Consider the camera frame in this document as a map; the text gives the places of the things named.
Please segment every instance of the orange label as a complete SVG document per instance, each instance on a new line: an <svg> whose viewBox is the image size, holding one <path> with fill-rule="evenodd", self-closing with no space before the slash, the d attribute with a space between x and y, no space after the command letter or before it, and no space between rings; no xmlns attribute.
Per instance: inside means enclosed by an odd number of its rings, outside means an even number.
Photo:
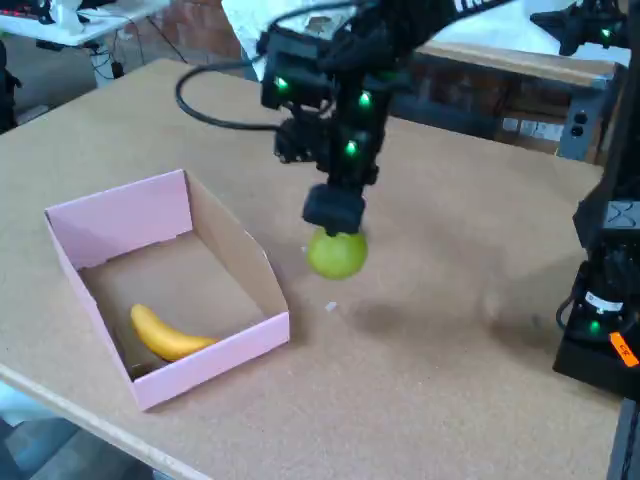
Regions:
<svg viewBox="0 0 640 480"><path fill-rule="evenodd" d="M611 340L611 345L613 345L618 351L620 358L622 358L622 361L627 367L635 367L640 364L640 361L638 361L636 356L633 354L629 345L627 345L627 342L622 338L622 335L618 332L614 332L609 335L609 339Z"/></svg>

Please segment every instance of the white table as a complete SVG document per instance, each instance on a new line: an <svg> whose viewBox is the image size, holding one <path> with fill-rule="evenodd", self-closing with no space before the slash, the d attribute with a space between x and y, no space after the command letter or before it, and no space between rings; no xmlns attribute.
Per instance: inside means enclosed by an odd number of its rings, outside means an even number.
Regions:
<svg viewBox="0 0 640 480"><path fill-rule="evenodd" d="M42 25L37 20L7 16L0 16L0 31L69 47L96 41L98 49L91 56L91 62L96 83L100 87L108 83L113 75L109 48L103 41L104 36L166 8L169 3L170 0L120 0L95 10L80 10L79 13L84 14L90 22L84 24L84 30L77 34L70 33L56 24Z"/></svg>

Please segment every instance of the green apple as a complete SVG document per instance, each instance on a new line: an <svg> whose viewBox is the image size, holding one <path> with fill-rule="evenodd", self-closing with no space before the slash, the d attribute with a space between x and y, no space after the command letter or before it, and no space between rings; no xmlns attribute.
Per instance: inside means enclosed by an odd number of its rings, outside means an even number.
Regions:
<svg viewBox="0 0 640 480"><path fill-rule="evenodd" d="M360 271L367 252L367 238L362 232L338 233L331 237L324 228L318 227L307 248L307 261L318 275L342 280Z"/></svg>

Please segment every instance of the banana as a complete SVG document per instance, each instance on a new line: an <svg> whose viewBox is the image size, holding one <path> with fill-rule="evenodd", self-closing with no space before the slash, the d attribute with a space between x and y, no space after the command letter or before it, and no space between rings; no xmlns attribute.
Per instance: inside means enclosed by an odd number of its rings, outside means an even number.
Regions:
<svg viewBox="0 0 640 480"><path fill-rule="evenodd" d="M187 335L171 328L145 305L136 304L131 307L131 320L142 343L169 362L180 360L218 341Z"/></svg>

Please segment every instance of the white label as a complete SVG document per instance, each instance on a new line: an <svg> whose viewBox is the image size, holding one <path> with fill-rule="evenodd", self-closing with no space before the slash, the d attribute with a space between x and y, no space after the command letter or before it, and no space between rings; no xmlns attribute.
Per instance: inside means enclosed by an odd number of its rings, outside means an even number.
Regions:
<svg viewBox="0 0 640 480"><path fill-rule="evenodd" d="M532 122L531 120L523 120L520 123L520 133L527 137L533 137L533 133L536 131L538 122Z"/></svg>
<svg viewBox="0 0 640 480"><path fill-rule="evenodd" d="M619 312L624 307L624 303L607 302L591 292L587 292L584 299L602 312Z"/></svg>
<svg viewBox="0 0 640 480"><path fill-rule="evenodd" d="M560 138L562 138L563 131L564 125L558 125L557 123L538 122L538 126L533 132L533 137L541 138L543 140L551 140L553 142L559 142Z"/></svg>
<svg viewBox="0 0 640 480"><path fill-rule="evenodd" d="M517 118L505 118L502 120L502 129L507 132L517 132L518 131L518 119Z"/></svg>

